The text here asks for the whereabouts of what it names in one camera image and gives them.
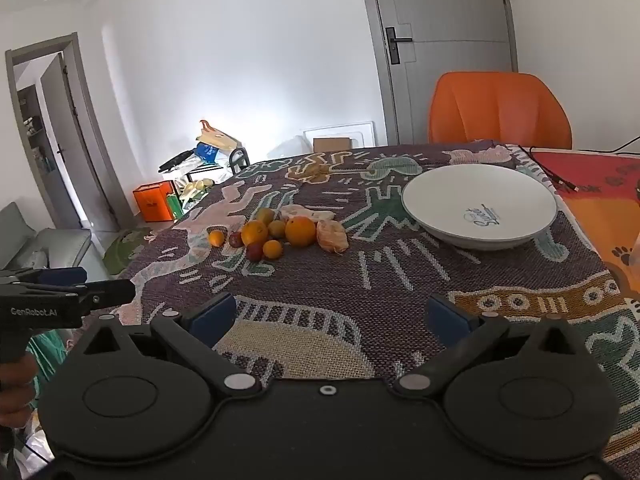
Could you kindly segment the person's left hand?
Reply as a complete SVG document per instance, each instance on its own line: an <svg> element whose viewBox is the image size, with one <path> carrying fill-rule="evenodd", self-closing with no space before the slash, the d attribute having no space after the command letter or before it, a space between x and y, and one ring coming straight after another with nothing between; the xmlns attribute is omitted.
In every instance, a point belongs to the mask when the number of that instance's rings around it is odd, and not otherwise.
<svg viewBox="0 0 640 480"><path fill-rule="evenodd" d="M37 372L37 362L29 352L15 363L0 365L2 426L17 429L28 423L32 414L30 404L36 396L34 379Z"/></svg>

